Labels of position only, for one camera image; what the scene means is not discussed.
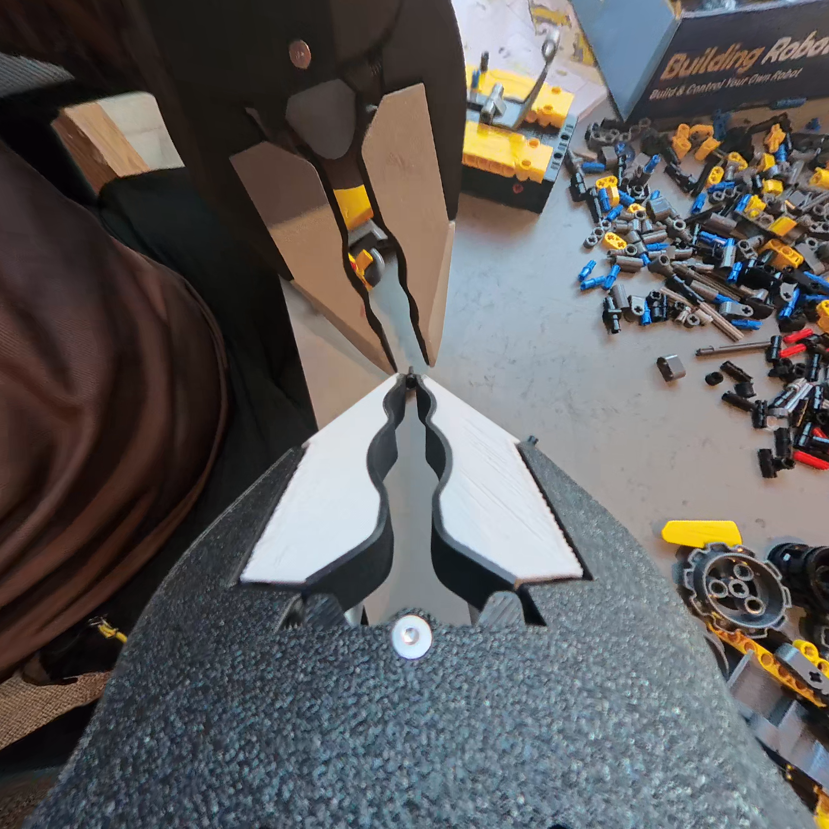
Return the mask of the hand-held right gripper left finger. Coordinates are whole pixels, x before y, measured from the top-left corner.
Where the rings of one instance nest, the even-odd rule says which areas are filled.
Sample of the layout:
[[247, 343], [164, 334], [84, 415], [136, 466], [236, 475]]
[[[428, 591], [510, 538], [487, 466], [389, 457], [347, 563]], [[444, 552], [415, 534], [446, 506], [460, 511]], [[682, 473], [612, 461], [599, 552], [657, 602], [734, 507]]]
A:
[[306, 441], [241, 584], [357, 606], [386, 580], [394, 537], [385, 479], [398, 460], [406, 382], [388, 378]]

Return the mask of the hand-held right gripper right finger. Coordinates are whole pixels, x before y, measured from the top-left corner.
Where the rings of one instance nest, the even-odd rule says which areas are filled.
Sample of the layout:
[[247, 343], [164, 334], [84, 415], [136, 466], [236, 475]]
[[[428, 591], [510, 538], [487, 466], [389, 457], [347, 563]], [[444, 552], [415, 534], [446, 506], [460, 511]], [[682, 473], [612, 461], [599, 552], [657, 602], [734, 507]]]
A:
[[499, 592], [582, 580], [579, 559], [520, 450], [521, 441], [427, 376], [414, 379], [440, 582], [483, 609]]

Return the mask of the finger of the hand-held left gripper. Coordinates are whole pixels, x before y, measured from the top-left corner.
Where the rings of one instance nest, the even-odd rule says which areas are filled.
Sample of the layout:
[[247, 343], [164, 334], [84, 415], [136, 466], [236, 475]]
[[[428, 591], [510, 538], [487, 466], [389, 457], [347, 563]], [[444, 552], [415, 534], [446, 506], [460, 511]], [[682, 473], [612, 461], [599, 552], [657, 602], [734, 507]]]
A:
[[424, 360], [439, 359], [455, 222], [444, 200], [423, 83], [384, 95], [367, 126], [361, 160], [380, 223], [397, 243], [399, 280]]
[[365, 358], [396, 372], [367, 291], [347, 263], [346, 237], [315, 166], [272, 142], [238, 152], [230, 162], [297, 291]]

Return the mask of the grey desk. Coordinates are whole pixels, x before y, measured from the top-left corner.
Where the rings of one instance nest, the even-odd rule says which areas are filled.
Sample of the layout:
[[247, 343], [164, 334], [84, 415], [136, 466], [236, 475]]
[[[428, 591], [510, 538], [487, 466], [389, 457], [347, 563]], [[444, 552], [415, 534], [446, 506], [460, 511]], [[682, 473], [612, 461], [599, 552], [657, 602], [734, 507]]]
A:
[[[784, 541], [827, 545], [827, 471], [797, 465], [764, 479], [757, 453], [770, 430], [724, 404], [709, 387], [725, 359], [752, 374], [761, 397], [761, 354], [696, 358], [726, 336], [661, 323], [606, 334], [602, 293], [581, 293], [577, 274], [589, 212], [574, 206], [564, 172], [544, 212], [461, 195], [439, 359], [430, 376], [472, 408], [539, 448], [623, 524], [672, 581], [677, 545], [669, 520], [731, 520], [758, 554]], [[317, 424], [325, 426], [383, 380], [293, 285], [282, 284]], [[666, 383], [659, 356], [676, 354], [687, 376]], [[386, 478], [395, 557], [368, 597], [370, 623], [422, 608], [442, 623], [469, 620], [430, 559], [431, 497], [425, 431], [414, 405], [398, 431], [399, 461]]]

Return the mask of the yellow curved panel assembly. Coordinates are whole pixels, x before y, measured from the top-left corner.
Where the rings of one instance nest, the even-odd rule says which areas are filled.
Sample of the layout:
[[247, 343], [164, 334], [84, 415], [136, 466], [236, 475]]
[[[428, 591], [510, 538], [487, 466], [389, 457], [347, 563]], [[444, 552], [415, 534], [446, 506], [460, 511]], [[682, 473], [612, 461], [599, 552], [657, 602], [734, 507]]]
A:
[[386, 259], [393, 245], [374, 222], [370, 199], [363, 185], [335, 190], [334, 195], [347, 228], [352, 270], [370, 292], [385, 272]]

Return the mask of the black block with yellow beams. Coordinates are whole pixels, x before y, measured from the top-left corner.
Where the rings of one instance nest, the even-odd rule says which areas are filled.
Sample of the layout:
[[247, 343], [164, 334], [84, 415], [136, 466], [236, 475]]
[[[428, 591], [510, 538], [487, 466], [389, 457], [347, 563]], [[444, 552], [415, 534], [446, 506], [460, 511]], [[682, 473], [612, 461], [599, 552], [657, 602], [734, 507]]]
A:
[[462, 191], [541, 214], [565, 166], [578, 116], [565, 88], [467, 65]]

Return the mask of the person's black trousers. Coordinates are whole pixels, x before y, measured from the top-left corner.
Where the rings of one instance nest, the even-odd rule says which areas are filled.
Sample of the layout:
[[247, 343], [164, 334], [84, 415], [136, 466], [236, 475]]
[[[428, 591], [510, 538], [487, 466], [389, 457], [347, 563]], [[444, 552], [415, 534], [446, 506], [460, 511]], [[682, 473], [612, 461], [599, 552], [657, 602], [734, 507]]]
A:
[[98, 212], [116, 239], [196, 290], [219, 324], [229, 361], [229, 420], [201, 496], [161, 552], [98, 608], [130, 634], [200, 534], [317, 425], [280, 277], [224, 226], [184, 168], [111, 181]]

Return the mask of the wooden leg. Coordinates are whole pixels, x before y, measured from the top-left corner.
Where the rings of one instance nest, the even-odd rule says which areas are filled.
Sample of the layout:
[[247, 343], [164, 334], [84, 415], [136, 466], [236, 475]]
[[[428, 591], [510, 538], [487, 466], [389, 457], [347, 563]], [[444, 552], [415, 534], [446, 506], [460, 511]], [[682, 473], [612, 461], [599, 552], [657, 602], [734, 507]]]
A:
[[61, 109], [51, 127], [95, 195], [110, 181], [150, 171], [98, 102]]

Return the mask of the open instruction booklet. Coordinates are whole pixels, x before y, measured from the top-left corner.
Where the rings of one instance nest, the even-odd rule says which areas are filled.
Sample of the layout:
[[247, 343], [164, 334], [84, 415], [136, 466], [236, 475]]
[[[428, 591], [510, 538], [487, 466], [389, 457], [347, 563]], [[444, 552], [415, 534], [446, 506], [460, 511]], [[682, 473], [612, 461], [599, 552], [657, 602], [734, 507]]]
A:
[[483, 52], [490, 65], [535, 81], [544, 68], [542, 46], [560, 35], [546, 83], [575, 97], [571, 112], [586, 120], [609, 100], [572, 2], [452, 1], [467, 64], [476, 66]]

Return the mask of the yellow curved panel piece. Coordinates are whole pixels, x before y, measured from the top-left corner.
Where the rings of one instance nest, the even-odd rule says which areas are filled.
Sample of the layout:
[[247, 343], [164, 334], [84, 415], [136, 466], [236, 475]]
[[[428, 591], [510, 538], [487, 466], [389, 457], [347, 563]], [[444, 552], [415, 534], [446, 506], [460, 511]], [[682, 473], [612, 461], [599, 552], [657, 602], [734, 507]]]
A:
[[691, 548], [715, 543], [729, 547], [743, 544], [737, 524], [722, 520], [670, 520], [662, 527], [661, 538], [666, 543]]

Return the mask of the pile of small building pieces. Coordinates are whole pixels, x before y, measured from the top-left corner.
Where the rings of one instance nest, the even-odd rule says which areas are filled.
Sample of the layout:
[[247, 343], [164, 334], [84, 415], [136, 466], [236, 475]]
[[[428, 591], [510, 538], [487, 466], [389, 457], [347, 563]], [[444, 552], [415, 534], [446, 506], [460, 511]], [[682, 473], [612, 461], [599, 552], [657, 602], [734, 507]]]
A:
[[772, 397], [731, 360], [706, 384], [728, 383], [723, 403], [772, 431], [763, 478], [827, 471], [827, 135], [795, 131], [786, 112], [732, 128], [717, 114], [667, 131], [604, 119], [585, 143], [564, 163], [595, 224], [578, 288], [602, 293], [606, 334], [710, 325], [729, 343], [697, 358], [760, 353], [782, 383]]

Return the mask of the black rubber tyre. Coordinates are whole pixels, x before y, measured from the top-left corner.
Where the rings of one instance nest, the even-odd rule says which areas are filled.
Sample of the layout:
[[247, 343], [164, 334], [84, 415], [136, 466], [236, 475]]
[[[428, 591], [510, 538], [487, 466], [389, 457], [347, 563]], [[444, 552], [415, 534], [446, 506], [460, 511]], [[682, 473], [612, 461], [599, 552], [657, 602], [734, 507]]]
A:
[[772, 548], [768, 562], [780, 573], [794, 605], [828, 614], [828, 547], [793, 542]]

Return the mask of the dark blue kit box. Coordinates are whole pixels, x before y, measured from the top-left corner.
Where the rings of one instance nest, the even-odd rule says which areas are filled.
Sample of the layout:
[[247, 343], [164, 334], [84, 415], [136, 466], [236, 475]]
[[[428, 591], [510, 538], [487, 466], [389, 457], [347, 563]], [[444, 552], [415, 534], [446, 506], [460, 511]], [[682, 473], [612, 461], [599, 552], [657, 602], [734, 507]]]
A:
[[828, 2], [573, 1], [624, 119], [680, 119], [828, 95]]

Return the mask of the yellow grey toy vehicle chassis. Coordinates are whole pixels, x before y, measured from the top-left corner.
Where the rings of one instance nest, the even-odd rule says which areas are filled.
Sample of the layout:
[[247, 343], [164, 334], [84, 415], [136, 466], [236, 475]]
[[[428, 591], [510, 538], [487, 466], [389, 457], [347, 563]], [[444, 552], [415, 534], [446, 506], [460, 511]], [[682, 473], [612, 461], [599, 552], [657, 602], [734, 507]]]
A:
[[741, 631], [704, 635], [751, 734], [828, 827], [827, 660], [803, 639], [771, 651]]

